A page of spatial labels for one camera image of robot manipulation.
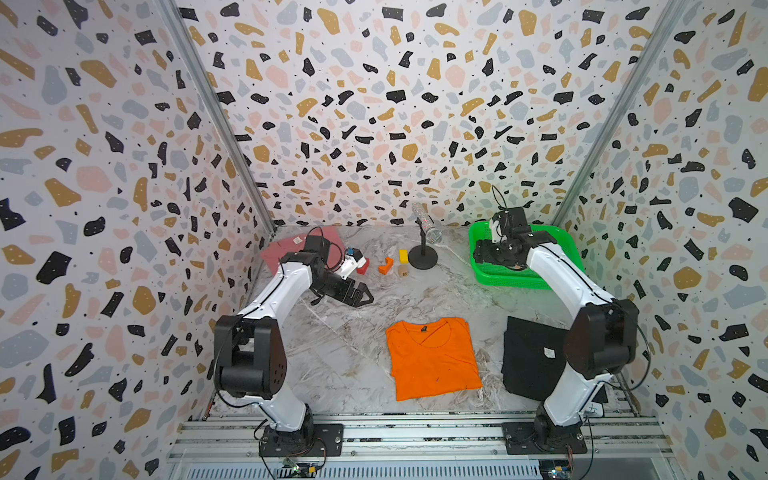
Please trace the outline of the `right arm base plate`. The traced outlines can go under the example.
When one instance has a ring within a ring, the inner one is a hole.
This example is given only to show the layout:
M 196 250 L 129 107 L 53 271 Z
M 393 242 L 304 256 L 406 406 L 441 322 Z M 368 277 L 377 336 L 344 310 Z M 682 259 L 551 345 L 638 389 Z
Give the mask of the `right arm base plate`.
M 537 422 L 506 422 L 501 425 L 508 455 L 586 454 L 588 448 L 580 427 L 580 424 L 560 427 Z

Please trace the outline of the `green plastic basket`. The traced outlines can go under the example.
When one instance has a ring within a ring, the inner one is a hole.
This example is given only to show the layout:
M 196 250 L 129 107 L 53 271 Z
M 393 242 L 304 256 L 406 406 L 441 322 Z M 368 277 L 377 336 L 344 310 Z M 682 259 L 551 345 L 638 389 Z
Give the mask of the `green plastic basket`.
M 564 274 L 567 280 L 575 280 L 574 270 L 584 273 L 582 259 L 574 239 L 565 230 L 548 225 L 532 225 L 534 233 L 548 233 L 556 241 L 532 249 L 532 267 L 525 270 L 510 270 L 491 263 L 478 263 L 474 258 L 475 249 L 481 240 L 490 240 L 491 228 L 488 221 L 474 223 L 469 228 L 470 264 L 478 283 L 486 286 L 550 290 L 549 280 L 556 274 Z

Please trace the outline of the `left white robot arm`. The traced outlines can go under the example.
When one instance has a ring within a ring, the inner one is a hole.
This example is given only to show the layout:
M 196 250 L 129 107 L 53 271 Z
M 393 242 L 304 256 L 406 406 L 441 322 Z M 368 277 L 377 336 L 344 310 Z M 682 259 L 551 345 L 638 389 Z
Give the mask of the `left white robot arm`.
M 285 385 L 288 362 L 280 322 L 307 291 L 353 308 L 371 304 L 373 296 L 367 285 L 350 277 L 367 264 L 368 260 L 356 248 L 344 252 L 337 270 L 329 269 L 316 251 L 285 255 L 273 279 L 251 304 L 216 322 L 216 390 L 247 398 L 249 402 L 244 406 L 258 406 L 277 432 L 309 431 L 310 407 Z

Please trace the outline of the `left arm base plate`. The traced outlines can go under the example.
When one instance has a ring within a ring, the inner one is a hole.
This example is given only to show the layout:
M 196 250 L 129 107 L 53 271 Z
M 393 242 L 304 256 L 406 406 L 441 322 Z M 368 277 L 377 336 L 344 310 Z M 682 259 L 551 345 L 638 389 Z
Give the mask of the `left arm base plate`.
M 258 441 L 259 455 L 272 457 L 339 457 L 343 447 L 344 425 L 325 423 L 294 432 L 281 432 L 267 426 Z

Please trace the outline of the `black t-shirt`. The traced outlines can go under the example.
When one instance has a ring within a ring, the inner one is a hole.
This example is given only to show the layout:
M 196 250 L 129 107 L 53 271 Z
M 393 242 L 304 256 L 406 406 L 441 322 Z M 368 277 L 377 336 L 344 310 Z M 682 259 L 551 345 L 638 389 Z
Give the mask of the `black t-shirt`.
M 588 329 L 584 319 L 567 330 L 509 316 L 501 368 L 505 389 L 537 401 L 553 397 L 566 403 L 586 402 L 590 388 L 573 380 L 566 368 L 594 374 L 598 356 L 608 346 L 603 335 L 598 328 Z

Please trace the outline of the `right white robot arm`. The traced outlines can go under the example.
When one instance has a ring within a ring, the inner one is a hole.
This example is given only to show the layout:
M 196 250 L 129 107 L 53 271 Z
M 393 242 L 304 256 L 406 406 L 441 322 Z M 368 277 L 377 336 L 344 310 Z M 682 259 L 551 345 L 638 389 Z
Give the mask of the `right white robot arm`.
M 580 433 L 598 391 L 635 359 L 639 311 L 632 301 L 613 297 L 589 279 L 547 232 L 480 240 L 473 259 L 478 264 L 533 270 L 572 316 L 564 342 L 564 370 L 533 421 L 537 447 L 563 446 Z

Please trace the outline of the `orange t-shirt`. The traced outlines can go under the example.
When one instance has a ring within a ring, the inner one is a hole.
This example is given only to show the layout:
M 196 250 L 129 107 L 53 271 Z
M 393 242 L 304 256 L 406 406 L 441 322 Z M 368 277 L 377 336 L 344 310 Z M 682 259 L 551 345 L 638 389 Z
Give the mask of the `orange t-shirt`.
M 400 321 L 387 329 L 386 339 L 399 402 L 483 387 L 469 324 L 462 318 Z

